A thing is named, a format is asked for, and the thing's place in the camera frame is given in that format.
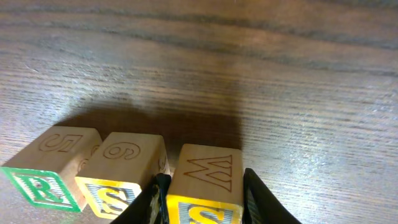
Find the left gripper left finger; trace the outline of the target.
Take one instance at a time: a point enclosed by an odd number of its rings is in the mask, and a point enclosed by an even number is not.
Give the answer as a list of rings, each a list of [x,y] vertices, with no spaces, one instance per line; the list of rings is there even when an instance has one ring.
[[[159,173],[111,224],[170,224],[166,195],[172,177]]]

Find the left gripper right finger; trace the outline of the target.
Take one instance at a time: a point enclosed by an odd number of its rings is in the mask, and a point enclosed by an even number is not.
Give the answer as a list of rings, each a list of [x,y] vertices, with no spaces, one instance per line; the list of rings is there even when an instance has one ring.
[[[245,224],[300,224],[251,168],[244,170]]]

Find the yellow S block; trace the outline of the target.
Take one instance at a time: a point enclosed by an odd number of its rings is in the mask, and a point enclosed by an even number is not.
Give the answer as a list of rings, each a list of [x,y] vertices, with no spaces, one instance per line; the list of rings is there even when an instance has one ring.
[[[241,223],[242,151],[184,144],[166,201],[170,223]]]
[[[113,220],[158,173],[170,173],[161,135],[112,132],[75,180],[94,214]]]

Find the green R block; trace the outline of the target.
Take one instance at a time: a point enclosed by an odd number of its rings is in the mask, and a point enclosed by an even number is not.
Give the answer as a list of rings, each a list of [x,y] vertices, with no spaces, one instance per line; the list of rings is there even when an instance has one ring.
[[[32,205],[79,213],[87,202],[75,176],[100,144],[95,128],[53,126],[1,170]]]

